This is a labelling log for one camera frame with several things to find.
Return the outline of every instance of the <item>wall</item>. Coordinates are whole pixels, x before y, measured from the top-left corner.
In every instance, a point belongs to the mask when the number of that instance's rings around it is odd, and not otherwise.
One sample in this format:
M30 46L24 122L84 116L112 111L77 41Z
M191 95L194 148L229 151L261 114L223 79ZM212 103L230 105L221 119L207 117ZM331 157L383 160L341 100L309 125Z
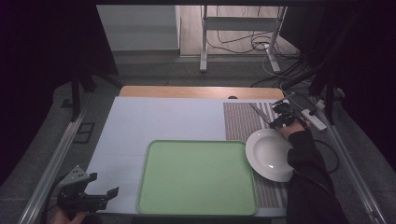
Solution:
M179 49L179 6L97 6L111 50Z

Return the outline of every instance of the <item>metal stand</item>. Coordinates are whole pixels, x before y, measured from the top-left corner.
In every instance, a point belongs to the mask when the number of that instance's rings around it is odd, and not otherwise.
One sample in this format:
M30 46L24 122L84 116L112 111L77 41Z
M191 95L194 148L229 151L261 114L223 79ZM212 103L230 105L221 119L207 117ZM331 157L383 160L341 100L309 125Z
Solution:
M207 68L206 31L264 31L273 32L271 42L269 45L265 45L265 48L274 73L279 73L280 68L274 56L274 46L276 38L279 35L285 11L286 7L280 7L277 18L207 17L207 6L204 6L200 71L205 72Z

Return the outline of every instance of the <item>metal bar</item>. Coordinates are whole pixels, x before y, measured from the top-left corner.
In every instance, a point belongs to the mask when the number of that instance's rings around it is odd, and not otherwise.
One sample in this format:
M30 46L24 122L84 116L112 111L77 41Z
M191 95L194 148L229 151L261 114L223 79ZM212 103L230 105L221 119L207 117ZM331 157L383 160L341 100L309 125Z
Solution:
M200 65L199 65L199 70L202 73L206 72L206 65L207 65L206 26L207 26L207 6L204 6L204 16L202 17L201 61L200 61Z
M346 173L348 174L353 186L355 187L355 190L358 192L358 195L361 198L363 206L366 209L370 219L373 223L376 224L386 224L387 221L383 217L378 203L375 200L375 197L373 196L372 192L367 186L367 183L361 176L361 173L356 167L355 162L347 153L347 148L343 143L340 134L337 132L337 129L333 125L331 125L330 122L326 119L323 111L318 110L317 114L328 127L329 136L335 148L337 149L337 153L339 154L341 163L343 163L343 165L345 166Z
M275 42L276 42L276 38L277 38L277 36L279 35L279 32L280 32L280 26L282 25L283 17L285 16L285 11L286 11L285 7L280 7L279 13L278 13L277 18L276 18L274 31L273 31L273 34L271 36L271 42L270 42L270 45L268 46L268 49L267 49L267 53L269 53L269 54L273 54L274 45L275 45Z
M273 32L277 18L208 17L206 30Z
M67 154L68 149L73 141L73 137L75 136L78 126L83 120L85 113L87 111L87 105L90 101L90 96L88 97L87 101L85 102L84 107L82 108L81 112L79 113L78 117L76 118L75 122L70 122L62 136L62 139L58 146L55 149L52 158L47 165L44 174L41 176L40 181L38 182L37 186L35 187L35 191L32 194L28 204L26 205L20 220L18 223L20 224L33 224L35 223L35 219L40 212L41 206L43 205L46 196L49 194L50 187L55 180L56 175L59 172L59 169L64 161L64 157Z
M274 73L280 73L279 65L277 64L276 57L274 56L274 45L275 45L277 36L279 35L280 26L282 25L282 21L283 21L283 17L285 16L285 12L286 12L285 7L279 8L279 12L278 12L277 18L276 18L276 24L274 27L273 34L271 36L271 42L269 45L264 45L265 51L267 52L267 55L268 55L268 60L270 61L270 64L273 68Z

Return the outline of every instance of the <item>cable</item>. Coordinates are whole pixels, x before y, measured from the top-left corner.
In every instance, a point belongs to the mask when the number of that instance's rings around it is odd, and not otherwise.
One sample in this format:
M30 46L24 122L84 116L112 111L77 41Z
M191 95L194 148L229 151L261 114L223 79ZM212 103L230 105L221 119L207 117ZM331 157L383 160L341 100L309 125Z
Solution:
M331 174L331 173L335 172L340 167L340 157L338 156L337 152L334 150L334 148L329 146L329 144L327 144L321 140L315 139L314 141L323 144L324 146L328 147L329 150L332 151L332 153L334 154L335 159L336 159L336 164L335 164L335 167L333 169L331 169L330 171L327 171L327 173Z
M48 211L49 211L49 203L50 203L50 195L54 191L55 187L66 177L67 175L61 175L55 181L52 183L49 193L47 195L46 201L44 201L44 208L41 213L41 218L40 218L40 224L47 224L47 217L48 217Z

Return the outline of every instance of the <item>table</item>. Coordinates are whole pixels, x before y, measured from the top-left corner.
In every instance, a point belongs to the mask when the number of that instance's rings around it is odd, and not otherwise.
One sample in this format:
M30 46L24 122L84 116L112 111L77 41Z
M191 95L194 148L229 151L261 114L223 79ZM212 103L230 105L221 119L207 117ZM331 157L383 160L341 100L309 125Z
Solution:
M120 96L212 99L236 96L238 99L281 99L283 93L275 88L125 86L121 89Z
M279 89L224 87L124 87L113 103L87 173L101 177L86 193L120 187L119 196L101 213L141 216L136 207L147 147L155 140L237 140L269 128L249 103L282 98ZM275 114L268 114L271 119ZM286 183L253 174L258 212L255 217L286 215Z

